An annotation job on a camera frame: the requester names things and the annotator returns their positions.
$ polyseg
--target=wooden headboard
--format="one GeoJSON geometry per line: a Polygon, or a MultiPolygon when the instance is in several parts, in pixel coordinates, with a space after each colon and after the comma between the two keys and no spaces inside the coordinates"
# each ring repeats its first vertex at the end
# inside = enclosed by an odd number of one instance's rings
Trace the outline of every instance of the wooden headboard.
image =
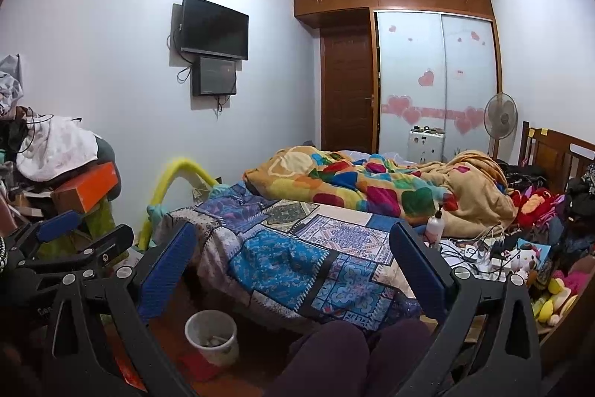
{"type": "Polygon", "coordinates": [[[563,193],[572,177],[581,177],[595,159],[595,145],[546,128],[522,124],[519,165],[538,165],[547,174],[551,190],[563,193]]]}
{"type": "MultiPolygon", "coordinates": [[[[595,145],[546,128],[532,128],[523,122],[519,165],[538,165],[547,174],[550,189],[563,193],[568,180],[581,177],[595,158],[595,145]]],[[[581,259],[590,264],[589,280],[572,310],[541,341],[541,368],[548,374],[555,365],[573,356],[595,321],[595,262],[592,256],[581,259]]]]}

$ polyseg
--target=hello kitty plush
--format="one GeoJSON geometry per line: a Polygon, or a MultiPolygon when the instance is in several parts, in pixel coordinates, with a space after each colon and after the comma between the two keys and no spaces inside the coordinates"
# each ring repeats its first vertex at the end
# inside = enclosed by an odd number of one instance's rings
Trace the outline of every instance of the hello kitty plush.
{"type": "Polygon", "coordinates": [[[511,261],[511,269],[514,272],[522,269],[528,274],[532,269],[537,269],[539,266],[539,249],[533,244],[523,244],[517,256],[511,261]]]}

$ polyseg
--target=pink toy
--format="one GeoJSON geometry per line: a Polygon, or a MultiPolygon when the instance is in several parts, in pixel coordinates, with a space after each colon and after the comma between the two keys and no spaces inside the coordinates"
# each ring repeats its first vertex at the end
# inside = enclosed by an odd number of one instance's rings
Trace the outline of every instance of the pink toy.
{"type": "Polygon", "coordinates": [[[551,277],[560,278],[564,281],[564,286],[570,289],[571,295],[578,295],[589,280],[589,275],[586,272],[575,271],[571,272],[568,276],[564,276],[564,273],[559,269],[554,271],[551,277]]]}

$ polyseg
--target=white wall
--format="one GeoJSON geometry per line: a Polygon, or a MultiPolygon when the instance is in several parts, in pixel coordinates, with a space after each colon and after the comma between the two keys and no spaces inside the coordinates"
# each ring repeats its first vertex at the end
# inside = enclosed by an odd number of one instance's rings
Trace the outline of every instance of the white wall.
{"type": "Polygon", "coordinates": [[[518,135],[501,144],[500,157],[518,159],[523,120],[595,143],[595,0],[492,0],[492,5],[504,91],[519,109],[518,135]]]}
{"type": "MultiPolygon", "coordinates": [[[[293,0],[210,0],[250,16],[249,60],[218,118],[214,100],[192,100],[170,66],[172,6],[181,1],[5,0],[0,9],[0,54],[26,63],[22,104],[82,116],[112,144],[123,182],[115,219],[136,230],[174,157],[234,183],[315,135],[312,37],[293,17],[293,0]]],[[[175,184],[168,205],[188,196],[175,184]]]]}

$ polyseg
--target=plastic bottle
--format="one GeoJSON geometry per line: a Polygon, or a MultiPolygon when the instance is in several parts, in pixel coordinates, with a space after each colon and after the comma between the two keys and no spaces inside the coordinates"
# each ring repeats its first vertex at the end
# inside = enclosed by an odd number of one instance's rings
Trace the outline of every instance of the plastic bottle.
{"type": "Polygon", "coordinates": [[[440,239],[444,232],[444,219],[442,219],[442,204],[438,204],[436,214],[428,220],[425,228],[425,238],[430,242],[431,247],[440,248],[440,239]]]}

